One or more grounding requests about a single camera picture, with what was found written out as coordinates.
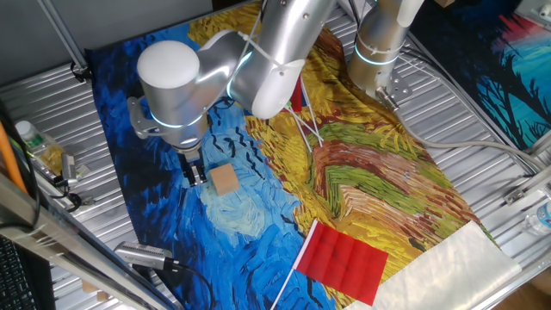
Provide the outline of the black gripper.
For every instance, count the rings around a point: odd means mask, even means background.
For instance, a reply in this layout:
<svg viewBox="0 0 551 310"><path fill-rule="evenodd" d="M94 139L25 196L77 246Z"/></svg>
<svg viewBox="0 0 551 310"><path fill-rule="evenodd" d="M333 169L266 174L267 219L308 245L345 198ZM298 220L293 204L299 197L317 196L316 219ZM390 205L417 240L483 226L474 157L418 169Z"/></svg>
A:
<svg viewBox="0 0 551 310"><path fill-rule="evenodd" d="M196 184L203 184L207 181L205 175L203 158L201 155L201 144L195 144L191 147L172 147L178 156L183 175L187 178L190 187Z"/></svg>

